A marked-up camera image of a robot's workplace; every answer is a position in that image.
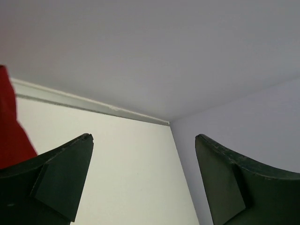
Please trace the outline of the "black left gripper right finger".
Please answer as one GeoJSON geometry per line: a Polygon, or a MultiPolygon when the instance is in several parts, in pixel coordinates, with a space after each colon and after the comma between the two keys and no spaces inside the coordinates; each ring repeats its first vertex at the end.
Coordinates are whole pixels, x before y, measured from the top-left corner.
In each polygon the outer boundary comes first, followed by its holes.
{"type": "Polygon", "coordinates": [[[226,148],[206,135],[195,151],[215,225],[298,225],[300,175],[226,148]]]}

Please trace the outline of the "dark red t shirt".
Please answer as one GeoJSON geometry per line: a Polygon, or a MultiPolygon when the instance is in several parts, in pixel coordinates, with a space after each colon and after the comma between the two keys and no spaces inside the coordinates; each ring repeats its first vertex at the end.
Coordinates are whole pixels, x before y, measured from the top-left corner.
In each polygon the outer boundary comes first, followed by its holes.
{"type": "Polygon", "coordinates": [[[0,67],[0,168],[16,165],[33,157],[34,150],[17,119],[16,97],[5,66],[0,67]]]}

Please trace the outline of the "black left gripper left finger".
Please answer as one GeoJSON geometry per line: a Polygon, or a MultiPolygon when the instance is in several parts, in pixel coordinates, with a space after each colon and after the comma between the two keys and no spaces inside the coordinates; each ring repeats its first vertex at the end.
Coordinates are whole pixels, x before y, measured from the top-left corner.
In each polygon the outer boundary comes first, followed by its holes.
{"type": "Polygon", "coordinates": [[[75,221],[93,153],[93,136],[0,171],[2,225],[69,225],[75,221]]]}

